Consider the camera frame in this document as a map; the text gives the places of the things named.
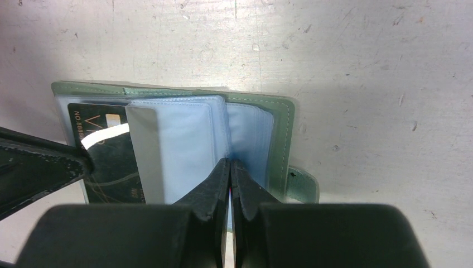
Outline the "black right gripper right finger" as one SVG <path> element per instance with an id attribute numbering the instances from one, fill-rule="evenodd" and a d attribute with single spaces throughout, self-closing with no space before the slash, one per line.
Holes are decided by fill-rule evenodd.
<path id="1" fill-rule="evenodd" d="M 403 213 L 385 204 L 289 204 L 230 164 L 236 267 L 428 267 Z"/>

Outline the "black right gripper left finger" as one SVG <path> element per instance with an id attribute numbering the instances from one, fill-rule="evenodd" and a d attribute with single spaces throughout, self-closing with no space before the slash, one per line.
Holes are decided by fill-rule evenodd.
<path id="1" fill-rule="evenodd" d="M 230 161 L 171 205 L 59 205 L 31 232 L 16 267 L 223 267 Z"/>

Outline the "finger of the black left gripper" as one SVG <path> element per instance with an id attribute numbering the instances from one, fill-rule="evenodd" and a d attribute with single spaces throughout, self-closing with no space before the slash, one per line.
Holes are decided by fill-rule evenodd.
<path id="1" fill-rule="evenodd" d="M 1 128 L 1 219 L 90 176 L 84 149 Z"/>

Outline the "black VIP card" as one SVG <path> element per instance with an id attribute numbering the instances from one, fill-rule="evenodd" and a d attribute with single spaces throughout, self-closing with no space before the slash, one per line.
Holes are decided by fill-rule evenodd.
<path id="1" fill-rule="evenodd" d="M 69 103 L 76 145 L 93 170 L 84 179 L 89 203 L 145 203 L 131 135 L 122 105 Z"/>

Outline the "green leather card holder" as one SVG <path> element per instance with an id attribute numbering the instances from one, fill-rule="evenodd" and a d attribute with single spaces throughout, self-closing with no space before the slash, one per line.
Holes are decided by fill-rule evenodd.
<path id="1" fill-rule="evenodd" d="M 280 200 L 318 201 L 314 178 L 288 163 L 295 107 L 287 98 L 82 82 L 54 82 L 51 89 L 72 145 L 69 103 L 125 107 L 147 204 L 174 203 L 222 158 L 241 161 Z"/>

